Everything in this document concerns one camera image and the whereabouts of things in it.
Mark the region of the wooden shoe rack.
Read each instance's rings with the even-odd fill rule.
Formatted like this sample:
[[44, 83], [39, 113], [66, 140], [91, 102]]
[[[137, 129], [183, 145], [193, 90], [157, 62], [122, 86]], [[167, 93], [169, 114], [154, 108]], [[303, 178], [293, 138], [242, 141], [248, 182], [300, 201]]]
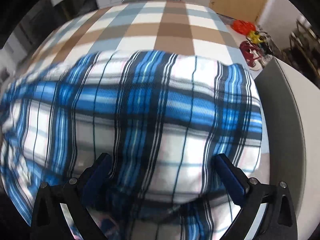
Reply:
[[297, 18], [289, 41], [292, 66], [319, 87], [319, 36], [303, 15]]

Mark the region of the grey bed frame edge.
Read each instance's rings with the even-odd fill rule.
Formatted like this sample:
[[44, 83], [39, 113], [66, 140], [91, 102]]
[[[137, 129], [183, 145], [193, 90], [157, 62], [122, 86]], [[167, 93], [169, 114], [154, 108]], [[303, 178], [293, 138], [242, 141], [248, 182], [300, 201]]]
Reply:
[[270, 181], [287, 183], [297, 216], [319, 215], [319, 88], [275, 57], [254, 81], [266, 120]]

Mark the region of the checkered bed sheet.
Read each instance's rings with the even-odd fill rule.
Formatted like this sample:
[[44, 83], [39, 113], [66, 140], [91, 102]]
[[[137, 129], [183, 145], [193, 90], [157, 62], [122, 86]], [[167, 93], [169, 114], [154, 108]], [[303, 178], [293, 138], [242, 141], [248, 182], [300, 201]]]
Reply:
[[80, 60], [94, 57], [85, 72], [89, 86], [116, 87], [130, 77], [162, 80], [158, 66], [173, 64], [171, 84], [215, 87], [251, 80], [245, 59], [219, 16], [207, 7], [171, 2], [127, 3], [96, 10], [53, 31], [33, 54], [25, 74], [9, 84], [58, 80]]

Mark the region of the red shoes on floor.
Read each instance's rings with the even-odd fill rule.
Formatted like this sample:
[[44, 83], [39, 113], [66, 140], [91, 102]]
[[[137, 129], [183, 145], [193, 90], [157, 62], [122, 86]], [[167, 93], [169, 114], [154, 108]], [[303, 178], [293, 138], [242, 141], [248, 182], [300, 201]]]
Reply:
[[247, 65], [251, 68], [255, 67], [256, 61], [263, 57], [260, 48], [249, 41], [243, 41], [240, 43], [240, 50]]

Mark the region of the orange bag on floor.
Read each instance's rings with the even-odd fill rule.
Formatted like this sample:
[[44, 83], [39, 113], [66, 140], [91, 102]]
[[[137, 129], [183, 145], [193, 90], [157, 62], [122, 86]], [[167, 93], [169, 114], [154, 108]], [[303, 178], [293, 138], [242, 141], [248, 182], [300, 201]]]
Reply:
[[234, 20], [231, 24], [231, 28], [237, 33], [245, 36], [248, 35], [251, 31], [256, 31], [256, 27], [253, 23], [242, 20]]

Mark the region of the blue white plaid shirt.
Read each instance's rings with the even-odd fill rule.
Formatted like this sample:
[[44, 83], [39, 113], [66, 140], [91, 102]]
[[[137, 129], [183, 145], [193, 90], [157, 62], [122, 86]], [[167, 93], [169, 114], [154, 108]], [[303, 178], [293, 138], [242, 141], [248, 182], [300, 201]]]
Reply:
[[116, 239], [219, 239], [239, 208], [217, 197], [225, 154], [246, 174], [260, 161], [261, 103], [240, 64], [159, 50], [105, 51], [32, 69], [1, 100], [1, 181], [31, 222], [40, 184], [79, 177], [102, 153], [103, 201]]

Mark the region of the yellow item on floor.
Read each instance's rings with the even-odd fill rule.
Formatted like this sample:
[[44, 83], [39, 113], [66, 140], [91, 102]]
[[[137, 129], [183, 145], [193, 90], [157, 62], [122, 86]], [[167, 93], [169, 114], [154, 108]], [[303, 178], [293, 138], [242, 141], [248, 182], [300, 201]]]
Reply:
[[251, 30], [247, 36], [247, 40], [253, 44], [261, 44], [266, 41], [267, 36], [263, 31], [253, 31]]

